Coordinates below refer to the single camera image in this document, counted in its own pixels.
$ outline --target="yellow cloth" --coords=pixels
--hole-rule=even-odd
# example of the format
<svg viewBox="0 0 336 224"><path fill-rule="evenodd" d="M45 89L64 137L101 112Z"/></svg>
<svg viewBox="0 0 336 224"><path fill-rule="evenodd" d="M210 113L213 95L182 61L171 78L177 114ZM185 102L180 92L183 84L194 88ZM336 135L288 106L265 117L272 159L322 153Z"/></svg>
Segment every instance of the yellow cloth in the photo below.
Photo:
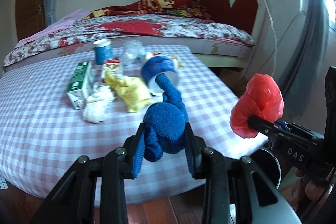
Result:
<svg viewBox="0 0 336 224"><path fill-rule="evenodd" d="M156 101L150 100L151 95L145 83L138 77L123 76L120 78L110 74L110 70L108 70L105 74L105 83L123 99L128 112L138 112L143 107L156 103Z"/></svg>

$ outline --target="green and white carton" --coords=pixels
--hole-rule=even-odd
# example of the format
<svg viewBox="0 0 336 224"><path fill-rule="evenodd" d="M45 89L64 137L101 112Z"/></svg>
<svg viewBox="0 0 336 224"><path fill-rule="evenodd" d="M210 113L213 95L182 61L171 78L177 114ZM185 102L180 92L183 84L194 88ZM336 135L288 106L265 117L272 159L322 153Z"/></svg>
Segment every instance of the green and white carton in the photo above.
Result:
<svg viewBox="0 0 336 224"><path fill-rule="evenodd" d="M94 77L94 69L91 61L77 65L67 91L74 109L84 108L85 100L92 93Z"/></svg>

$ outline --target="tablecloth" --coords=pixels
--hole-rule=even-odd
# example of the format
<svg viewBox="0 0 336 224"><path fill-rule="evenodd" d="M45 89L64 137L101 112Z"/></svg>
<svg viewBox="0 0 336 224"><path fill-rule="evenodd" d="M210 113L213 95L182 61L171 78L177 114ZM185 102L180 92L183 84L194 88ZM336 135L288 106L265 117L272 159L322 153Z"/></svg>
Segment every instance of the tablecloth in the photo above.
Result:
<svg viewBox="0 0 336 224"><path fill-rule="evenodd" d="M121 50L114 49L115 55ZM146 46L146 50L179 54L185 66L179 71L178 89L194 134L204 138L207 146L238 159L266 141L261 134L242 139L232 132L229 119L237 97L188 47ZM136 133L146 109L128 113L120 98L100 124L83 121L82 111L72 108L68 83L78 63L93 59L94 52L54 58L12 70L0 79L0 175L23 191L45 198L80 155L103 157ZM140 64L133 64L124 67L124 73L139 76L139 68ZM192 179L184 151L164 154L158 162L144 160L138 178L125 180L126 201L172 196L203 183ZM96 206L100 188L99 179Z"/></svg>

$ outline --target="red plastic bag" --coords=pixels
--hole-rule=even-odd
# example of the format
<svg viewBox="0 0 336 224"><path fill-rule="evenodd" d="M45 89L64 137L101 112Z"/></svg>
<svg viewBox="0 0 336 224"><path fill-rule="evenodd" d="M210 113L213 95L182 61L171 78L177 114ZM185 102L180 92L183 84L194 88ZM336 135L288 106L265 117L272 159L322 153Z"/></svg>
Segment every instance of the red plastic bag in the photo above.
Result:
<svg viewBox="0 0 336 224"><path fill-rule="evenodd" d="M275 122L284 111L284 100L274 79L269 75L255 74L246 86L245 93L231 111L230 126L242 138L254 138L258 132L250 129L247 119L251 115Z"/></svg>

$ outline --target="metal bolt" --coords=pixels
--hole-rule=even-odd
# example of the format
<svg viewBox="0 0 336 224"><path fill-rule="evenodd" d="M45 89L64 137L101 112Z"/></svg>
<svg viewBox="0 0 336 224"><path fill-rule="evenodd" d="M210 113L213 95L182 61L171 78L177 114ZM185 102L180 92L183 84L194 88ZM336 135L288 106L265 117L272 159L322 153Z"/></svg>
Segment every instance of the metal bolt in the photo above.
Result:
<svg viewBox="0 0 336 224"><path fill-rule="evenodd" d="M86 163L87 160L88 160L88 157L87 157L87 156L80 156L80 157L78 158L78 162L79 162L80 164Z"/></svg>
<svg viewBox="0 0 336 224"><path fill-rule="evenodd" d="M212 148L206 147L204 148L204 152L209 155L212 155L214 153L214 150Z"/></svg>
<svg viewBox="0 0 336 224"><path fill-rule="evenodd" d="M126 153L126 149L123 148L123 147L118 147L116 150L116 153L119 154L119 155L123 155Z"/></svg>
<svg viewBox="0 0 336 224"><path fill-rule="evenodd" d="M252 159L249 156L243 156L241 158L241 161L245 164L250 164L252 162Z"/></svg>

